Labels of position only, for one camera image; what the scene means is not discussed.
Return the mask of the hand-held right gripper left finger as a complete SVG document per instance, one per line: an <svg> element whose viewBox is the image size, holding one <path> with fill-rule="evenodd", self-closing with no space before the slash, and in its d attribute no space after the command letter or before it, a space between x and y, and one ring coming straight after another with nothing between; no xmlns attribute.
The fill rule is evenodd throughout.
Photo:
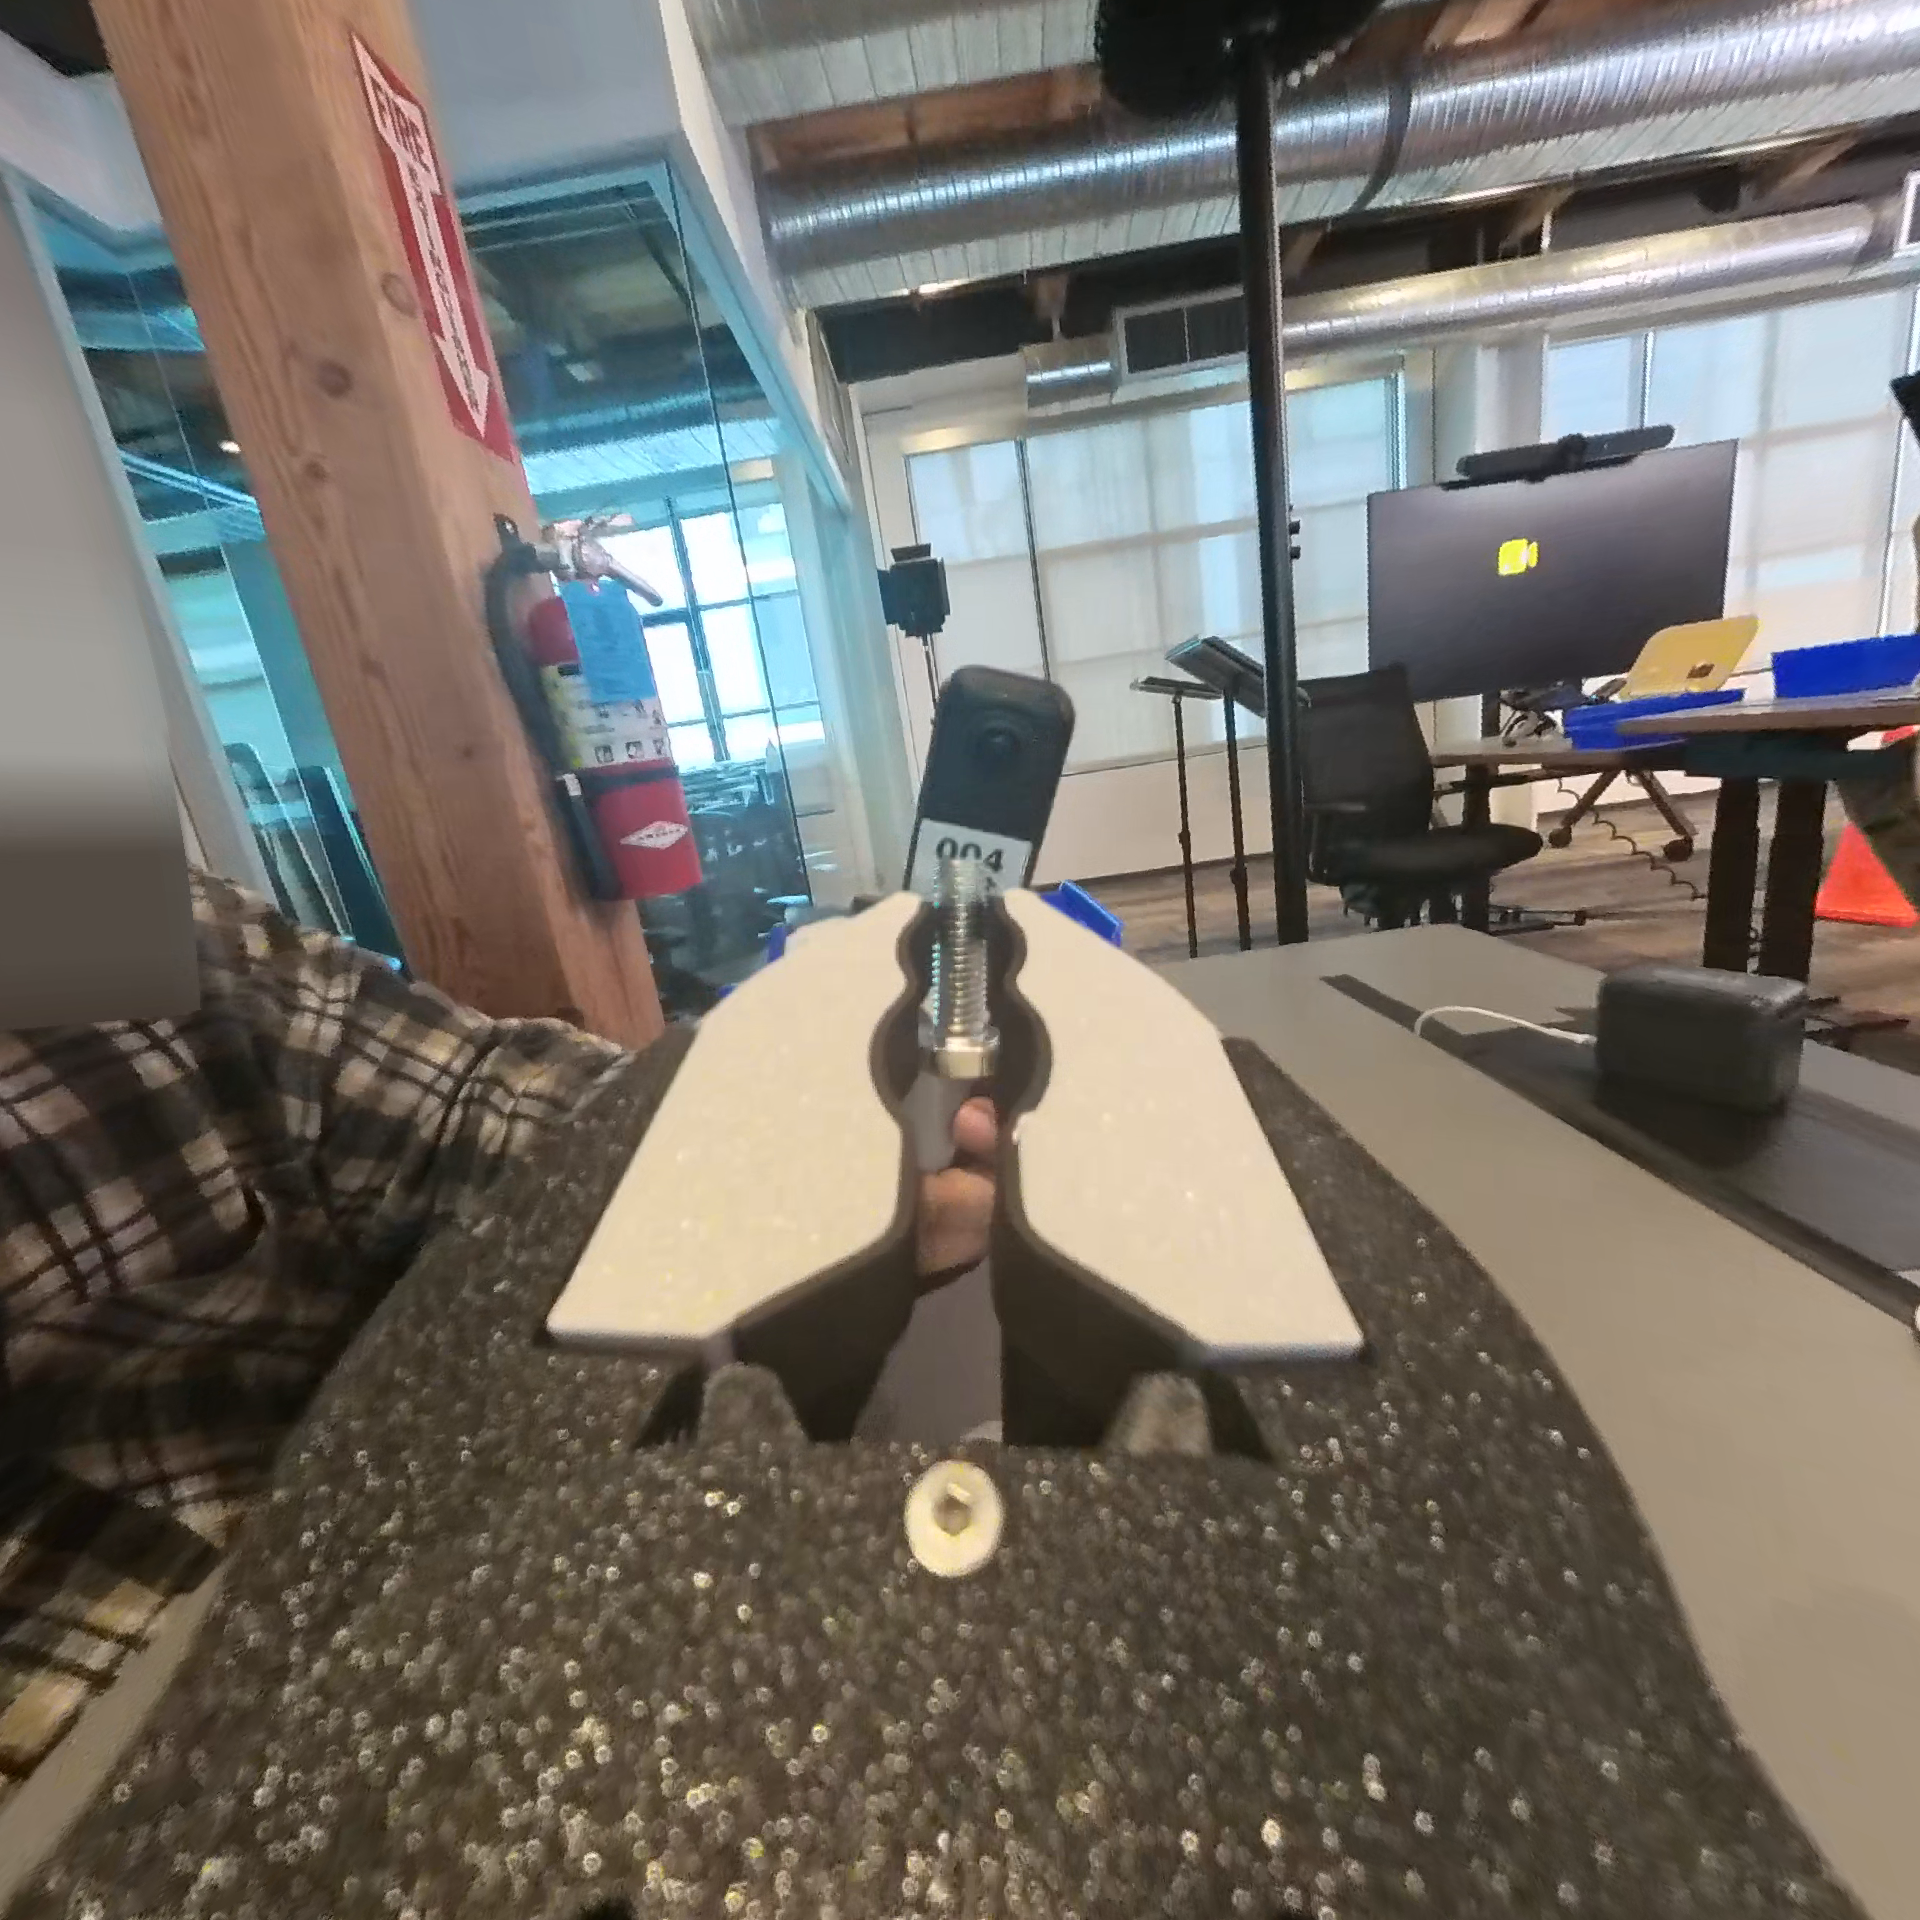
<svg viewBox="0 0 1920 1920"><path fill-rule="evenodd" d="M922 898L805 928L708 1014L545 1315L558 1350L773 1375L852 1434L919 1298Z"/></svg>

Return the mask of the silver hex bolt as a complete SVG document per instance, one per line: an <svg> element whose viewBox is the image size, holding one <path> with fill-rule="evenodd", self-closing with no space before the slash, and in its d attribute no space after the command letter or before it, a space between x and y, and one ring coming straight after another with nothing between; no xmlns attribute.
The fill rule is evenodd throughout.
<svg viewBox="0 0 1920 1920"><path fill-rule="evenodd" d="M927 993L919 1015L922 1070L950 1087L992 1078L998 1030L992 1019L992 883L973 856L941 856L932 887L934 930Z"/></svg>

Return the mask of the person's left forearm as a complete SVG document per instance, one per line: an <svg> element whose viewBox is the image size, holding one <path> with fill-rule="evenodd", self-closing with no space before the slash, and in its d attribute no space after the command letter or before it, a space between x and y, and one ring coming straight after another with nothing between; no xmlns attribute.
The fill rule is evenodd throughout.
<svg viewBox="0 0 1920 1920"><path fill-rule="evenodd" d="M223 1561L423 1246L636 1062L189 883L194 1014L5 1033L5 1798Z"/></svg>

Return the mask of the person's left hand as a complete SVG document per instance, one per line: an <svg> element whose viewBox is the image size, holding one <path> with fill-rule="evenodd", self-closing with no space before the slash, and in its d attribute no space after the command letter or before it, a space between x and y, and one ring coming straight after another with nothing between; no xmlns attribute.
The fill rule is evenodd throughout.
<svg viewBox="0 0 1920 1920"><path fill-rule="evenodd" d="M920 1175L916 1208L919 1290L937 1292L990 1256L997 1208L998 1115L986 1096L969 1096L950 1121L950 1156Z"/></svg>

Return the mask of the black music stand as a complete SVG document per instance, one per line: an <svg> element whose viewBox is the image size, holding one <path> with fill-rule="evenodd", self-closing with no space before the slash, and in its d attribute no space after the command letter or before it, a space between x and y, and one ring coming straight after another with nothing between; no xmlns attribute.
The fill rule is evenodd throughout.
<svg viewBox="0 0 1920 1920"><path fill-rule="evenodd" d="M1173 727L1173 766L1174 766L1174 804L1176 804L1176 847L1181 856L1184 881L1184 930L1186 954L1197 959L1197 908L1196 908L1196 862L1193 862L1193 804L1189 782L1189 740L1186 740L1186 710L1196 704L1215 702L1215 692L1193 679L1174 679L1170 674L1143 674L1134 682L1134 690L1146 698L1159 698L1167 704Z"/></svg>
<svg viewBox="0 0 1920 1920"><path fill-rule="evenodd" d="M1176 667L1191 682L1209 686L1220 704L1222 751L1228 756L1229 883L1236 918L1236 950L1247 954L1255 947L1255 926L1238 721L1244 713L1264 721L1264 672L1238 647L1210 635L1196 635L1170 647L1167 666Z"/></svg>

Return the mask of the red fire extinguisher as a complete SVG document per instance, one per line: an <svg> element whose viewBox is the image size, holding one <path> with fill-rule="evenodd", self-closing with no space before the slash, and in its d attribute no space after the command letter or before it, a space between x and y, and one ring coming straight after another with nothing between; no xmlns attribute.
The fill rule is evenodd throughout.
<svg viewBox="0 0 1920 1920"><path fill-rule="evenodd" d="M658 683L639 707L590 704L560 586L618 584L637 614L655 594L583 521L532 540L498 514L493 540L487 635L583 889L600 903L682 897L704 872Z"/></svg>

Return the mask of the black light stand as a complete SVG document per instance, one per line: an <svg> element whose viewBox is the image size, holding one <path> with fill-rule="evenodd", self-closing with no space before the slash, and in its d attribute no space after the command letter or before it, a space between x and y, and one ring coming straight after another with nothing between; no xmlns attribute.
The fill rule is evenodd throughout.
<svg viewBox="0 0 1920 1920"><path fill-rule="evenodd" d="M1276 140L1280 87L1337 60L1370 2L1100 2L1094 65L1118 107L1161 122L1231 107L1238 244L1261 561L1264 737L1280 945L1304 945L1308 828L1298 633L1290 588L1282 262Z"/></svg>

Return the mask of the white vent grille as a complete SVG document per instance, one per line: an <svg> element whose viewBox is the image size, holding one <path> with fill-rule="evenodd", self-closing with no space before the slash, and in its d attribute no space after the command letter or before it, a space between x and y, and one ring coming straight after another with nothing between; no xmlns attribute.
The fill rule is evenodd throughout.
<svg viewBox="0 0 1920 1920"><path fill-rule="evenodd" d="M1122 307L1111 330L1124 379L1233 366L1249 338L1241 289Z"/></svg>

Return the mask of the wooden desk with crossed legs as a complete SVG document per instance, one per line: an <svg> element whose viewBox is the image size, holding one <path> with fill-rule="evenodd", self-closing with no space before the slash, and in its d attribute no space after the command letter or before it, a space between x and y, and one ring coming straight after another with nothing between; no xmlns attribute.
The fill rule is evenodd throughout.
<svg viewBox="0 0 1920 1920"><path fill-rule="evenodd" d="M1444 811L1449 803L1456 803L1457 828L1490 826L1496 793L1532 793L1548 786L1566 804L1549 816L1548 831L1540 833L1544 851L1566 852L1582 828L1600 826L1613 847L1664 879L1671 889L1694 903L1704 898L1704 873L1692 870L1700 833L1673 796L1679 769L1674 740L1626 739L1578 748L1560 734L1490 737L1431 751L1431 769L1437 775L1437 810ZM1604 816L1604 803L1616 786L1624 790L1626 799L1652 808L1656 823L1664 828L1664 839L1656 847L1642 847L1641 839Z"/></svg>

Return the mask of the black tape strip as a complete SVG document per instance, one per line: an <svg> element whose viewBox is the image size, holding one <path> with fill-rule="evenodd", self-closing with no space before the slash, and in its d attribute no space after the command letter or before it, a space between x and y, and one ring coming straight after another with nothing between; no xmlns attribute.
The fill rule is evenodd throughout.
<svg viewBox="0 0 1920 1920"><path fill-rule="evenodd" d="M1805 1087L1772 1115L1607 1088L1577 1025L1416 1010L1352 975L1324 983L1916 1332L1916 1126Z"/></svg>

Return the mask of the black monitor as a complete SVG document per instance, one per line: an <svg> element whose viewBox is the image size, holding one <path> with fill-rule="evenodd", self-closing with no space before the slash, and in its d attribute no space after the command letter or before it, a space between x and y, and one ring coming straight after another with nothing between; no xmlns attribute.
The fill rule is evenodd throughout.
<svg viewBox="0 0 1920 1920"><path fill-rule="evenodd" d="M1365 504L1366 660L1416 702L1622 674L1660 628L1719 617L1735 440L1538 486L1402 488Z"/></svg>

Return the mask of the black webcam bar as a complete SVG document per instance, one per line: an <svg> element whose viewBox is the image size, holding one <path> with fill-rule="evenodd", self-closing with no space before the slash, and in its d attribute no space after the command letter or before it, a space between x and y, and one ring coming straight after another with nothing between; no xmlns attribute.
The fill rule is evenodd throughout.
<svg viewBox="0 0 1920 1920"><path fill-rule="evenodd" d="M1512 448L1490 448L1456 462L1454 488L1538 486L1560 474L1586 474L1632 465L1673 443L1671 424L1637 425L1602 434L1566 434Z"/></svg>

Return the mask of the red fire extinguisher sign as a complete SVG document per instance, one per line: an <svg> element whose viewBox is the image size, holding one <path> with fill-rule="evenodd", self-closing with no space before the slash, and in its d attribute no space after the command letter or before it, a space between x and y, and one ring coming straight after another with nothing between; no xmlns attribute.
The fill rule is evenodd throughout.
<svg viewBox="0 0 1920 1920"><path fill-rule="evenodd" d="M349 46L448 416L469 441L514 465L511 414L425 105L357 33Z"/></svg>

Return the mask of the dark wooden desk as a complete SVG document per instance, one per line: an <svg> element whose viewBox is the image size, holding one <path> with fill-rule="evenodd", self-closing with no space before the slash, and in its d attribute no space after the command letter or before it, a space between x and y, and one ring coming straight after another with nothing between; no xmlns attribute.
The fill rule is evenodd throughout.
<svg viewBox="0 0 1920 1920"><path fill-rule="evenodd" d="M1808 982L1832 790L1916 862L1916 723L1916 690L1673 718L1682 770L1719 784L1703 967Z"/></svg>

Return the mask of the silver ventilation duct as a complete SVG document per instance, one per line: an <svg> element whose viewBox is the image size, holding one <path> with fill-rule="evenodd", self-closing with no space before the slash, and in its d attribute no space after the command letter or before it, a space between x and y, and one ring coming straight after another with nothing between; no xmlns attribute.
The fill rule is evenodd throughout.
<svg viewBox="0 0 1920 1920"><path fill-rule="evenodd" d="M1910 190L1898 200L1769 214L1308 295L1284 307L1282 351L1296 366L1494 338L1590 315L1748 295L1822 298L1842 286L1913 278ZM1021 376L1029 414L1103 402L1140 383L1120 378L1113 328L1081 340L1023 347Z"/></svg>
<svg viewBox="0 0 1920 1920"><path fill-rule="evenodd" d="M1449 46L1278 95L1282 225L1488 201L1916 116L1918 6L1673 6ZM1236 230L1228 113L1085 122L770 182L801 307L1050 273Z"/></svg>

